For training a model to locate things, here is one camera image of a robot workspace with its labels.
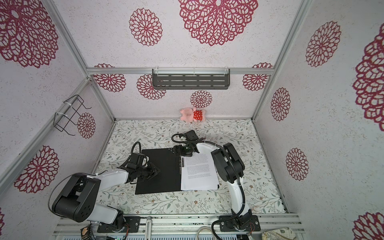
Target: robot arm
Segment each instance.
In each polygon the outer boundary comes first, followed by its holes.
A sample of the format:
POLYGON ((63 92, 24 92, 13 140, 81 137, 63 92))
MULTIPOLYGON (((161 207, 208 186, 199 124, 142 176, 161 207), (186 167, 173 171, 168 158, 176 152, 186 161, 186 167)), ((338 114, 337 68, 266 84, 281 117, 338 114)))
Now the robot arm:
MULTIPOLYGON (((245 229, 252 218, 252 212, 248 204, 243 203, 245 200, 243 199, 241 185, 238 183, 242 184, 243 182, 242 177, 245 166, 233 145, 227 143, 221 147, 212 142, 203 141, 203 139, 197 137, 193 130, 179 135, 186 137, 187 144, 175 146, 175 154, 192 156, 193 152, 200 152, 213 159, 219 176, 228 184, 232 200, 232 224, 238 230, 245 229)), ((141 149, 140 153, 133 153, 133 148, 137 143, 132 147, 131 156, 122 166, 118 167, 118 169, 122 170, 108 170, 100 175, 78 173, 71 176, 54 201, 52 205, 53 212, 76 222, 96 221, 103 226, 105 225, 106 229, 115 232, 123 231, 125 223, 123 212, 96 203, 96 198, 99 190, 132 182, 136 178, 138 181, 149 180, 160 172, 156 166, 149 162, 145 155, 141 154, 141 149)))
POLYGON ((123 211, 96 203, 98 192, 136 178, 149 180, 160 170, 141 153, 131 153, 118 169, 122 170, 108 170, 96 175, 74 174, 54 201, 53 212, 76 222, 100 222, 101 229, 124 231, 123 211))

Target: table surface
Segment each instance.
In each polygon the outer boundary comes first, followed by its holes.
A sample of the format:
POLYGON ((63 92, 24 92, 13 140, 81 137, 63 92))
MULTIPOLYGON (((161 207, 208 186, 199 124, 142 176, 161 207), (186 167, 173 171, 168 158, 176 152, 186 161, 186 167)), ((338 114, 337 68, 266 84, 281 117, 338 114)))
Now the table surface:
MULTIPOLYGON (((129 156, 134 142, 142 149, 173 147, 170 137, 193 129, 199 137, 220 145, 232 143, 245 164, 243 188, 253 213, 284 213, 251 120, 121 120, 108 142, 98 172, 115 169, 129 156)), ((121 209, 125 214, 227 214, 231 200, 227 184, 209 191, 180 191, 135 195, 136 185, 120 184, 100 191, 96 202, 121 209)))

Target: stuffed toy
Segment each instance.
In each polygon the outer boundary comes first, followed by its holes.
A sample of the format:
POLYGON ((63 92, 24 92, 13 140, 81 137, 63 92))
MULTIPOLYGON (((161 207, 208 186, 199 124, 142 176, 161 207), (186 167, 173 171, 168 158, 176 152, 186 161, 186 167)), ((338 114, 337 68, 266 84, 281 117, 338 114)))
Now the stuffed toy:
POLYGON ((182 116, 180 120, 185 122, 197 122, 197 121, 205 121, 205 110, 197 110, 195 107, 192 108, 184 108, 180 110, 182 116))

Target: red flower pattern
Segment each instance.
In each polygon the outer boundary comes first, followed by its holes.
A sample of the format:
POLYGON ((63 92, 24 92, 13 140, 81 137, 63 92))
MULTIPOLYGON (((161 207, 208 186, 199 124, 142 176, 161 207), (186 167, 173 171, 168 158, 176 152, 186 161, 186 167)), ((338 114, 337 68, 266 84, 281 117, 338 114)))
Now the red flower pattern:
POLYGON ((381 213, 366 212, 353 223, 354 240, 384 239, 384 216, 381 213))
MULTIPOLYGON (((98 64, 96 68, 114 68, 109 64, 98 64)), ((120 92, 125 88, 125 78, 123 74, 94 74, 93 78, 97 84, 110 92, 120 92)))
POLYGON ((292 148, 286 157, 286 166, 289 174, 296 180, 304 180, 308 174, 308 161, 304 153, 297 148, 292 148))
POLYGON ((3 226, 5 225, 3 218, 4 218, 4 214, 2 214, 1 208, 0 208, 0 236, 1 236, 1 230, 3 229, 3 226))
POLYGON ((43 146, 13 185, 21 192, 37 193, 55 179, 58 168, 59 159, 54 149, 43 146))
POLYGON ((49 65, 54 59, 58 35, 39 0, 2 0, 0 4, 0 52, 5 60, 23 67, 49 65))
POLYGON ((140 76, 137 80, 137 89, 140 94, 148 99, 160 99, 166 94, 166 90, 156 90, 152 86, 152 74, 140 76))
POLYGON ((356 104, 364 109, 366 119, 372 119, 384 131, 384 24, 375 39, 364 48, 362 61, 355 69, 356 104))
POLYGON ((205 108, 212 103, 212 95, 204 90, 198 90, 191 95, 191 103, 194 107, 205 108))
POLYGON ((96 123, 93 116, 89 113, 80 115, 77 121, 77 130, 83 138, 90 138, 95 133, 96 123))
POLYGON ((340 26, 334 21, 327 22, 317 29, 308 43, 305 54, 308 64, 317 67, 326 63, 336 51, 340 35, 340 26))
POLYGON ((133 37, 141 44, 153 46, 160 41, 163 33, 156 15, 148 9, 137 9, 131 15, 129 28, 133 37))
POLYGON ((257 0, 179 0, 180 17, 191 37, 201 44, 223 45, 233 41, 252 21, 257 0))
POLYGON ((286 118, 291 107, 290 95, 285 88, 279 88, 273 94, 271 101, 271 113, 276 121, 286 118))
MULTIPOLYGON (((253 68, 272 68, 270 63, 259 63, 253 68)), ((246 89, 257 91, 263 89, 269 76, 267 74, 246 74, 243 76, 243 85, 246 89)))

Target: stack of paper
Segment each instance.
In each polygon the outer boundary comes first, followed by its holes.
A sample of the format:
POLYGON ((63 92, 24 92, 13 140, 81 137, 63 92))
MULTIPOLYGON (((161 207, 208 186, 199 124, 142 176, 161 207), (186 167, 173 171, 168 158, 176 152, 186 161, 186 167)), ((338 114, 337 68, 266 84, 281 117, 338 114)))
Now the stack of paper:
POLYGON ((211 155, 194 152, 182 157, 181 190, 217 190, 218 179, 211 155))

